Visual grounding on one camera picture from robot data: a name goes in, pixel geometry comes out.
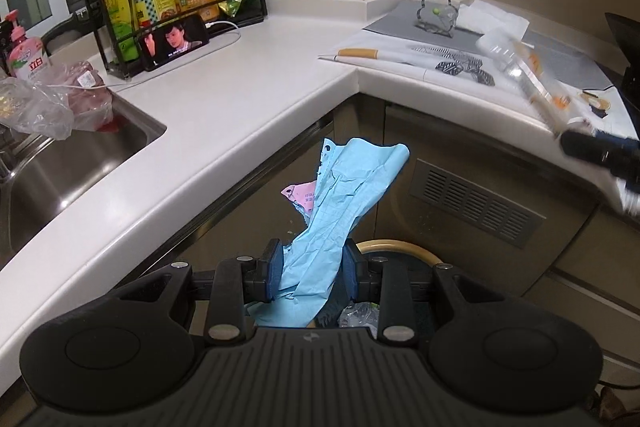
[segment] stainless steel sink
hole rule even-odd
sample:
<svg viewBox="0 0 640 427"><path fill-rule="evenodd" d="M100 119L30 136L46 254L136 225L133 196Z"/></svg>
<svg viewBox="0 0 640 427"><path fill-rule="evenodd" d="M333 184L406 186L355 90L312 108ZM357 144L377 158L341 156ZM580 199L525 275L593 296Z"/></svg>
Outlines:
<svg viewBox="0 0 640 427"><path fill-rule="evenodd" d="M39 139L0 185L0 269L47 223L166 127L114 96L113 132Z"/></svg>

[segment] pink paper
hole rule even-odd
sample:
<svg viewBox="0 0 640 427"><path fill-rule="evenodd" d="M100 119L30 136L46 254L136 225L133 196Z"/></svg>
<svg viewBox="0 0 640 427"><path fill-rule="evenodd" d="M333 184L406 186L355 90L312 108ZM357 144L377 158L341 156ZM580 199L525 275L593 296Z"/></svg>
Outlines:
<svg viewBox="0 0 640 427"><path fill-rule="evenodd" d="M282 191L282 195L289 201L299 204L310 215L314 209L314 194L316 182L303 183L302 185L289 185Z"/></svg>

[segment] vent grille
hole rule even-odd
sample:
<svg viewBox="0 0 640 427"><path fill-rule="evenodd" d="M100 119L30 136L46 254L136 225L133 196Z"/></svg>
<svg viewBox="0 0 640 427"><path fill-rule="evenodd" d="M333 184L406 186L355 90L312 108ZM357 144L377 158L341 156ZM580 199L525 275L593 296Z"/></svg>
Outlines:
<svg viewBox="0 0 640 427"><path fill-rule="evenodd" d="M519 248L525 246L545 219L524 206L419 159L410 194Z"/></svg>

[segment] pink soap bottle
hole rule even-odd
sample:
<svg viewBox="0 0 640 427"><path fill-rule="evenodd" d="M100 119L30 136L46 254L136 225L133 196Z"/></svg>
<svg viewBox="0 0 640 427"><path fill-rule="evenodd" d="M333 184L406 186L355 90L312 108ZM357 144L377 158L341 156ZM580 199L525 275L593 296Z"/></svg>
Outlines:
<svg viewBox="0 0 640 427"><path fill-rule="evenodd" d="M18 10L13 10L5 19L14 23L11 32L14 48L9 55L9 69L16 78L35 82L37 75L51 67L42 40L27 38L24 28L18 25Z"/></svg>

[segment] blue paper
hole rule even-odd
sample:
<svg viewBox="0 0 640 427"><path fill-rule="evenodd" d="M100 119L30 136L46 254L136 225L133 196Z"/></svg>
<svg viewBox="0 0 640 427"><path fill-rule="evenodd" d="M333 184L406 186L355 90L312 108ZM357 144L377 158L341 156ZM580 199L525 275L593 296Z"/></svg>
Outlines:
<svg viewBox="0 0 640 427"><path fill-rule="evenodd" d="M286 248L280 293L249 307L263 326L303 328L331 292L351 229L383 196L409 158L402 144L378 147L360 138L325 139L308 228Z"/></svg>

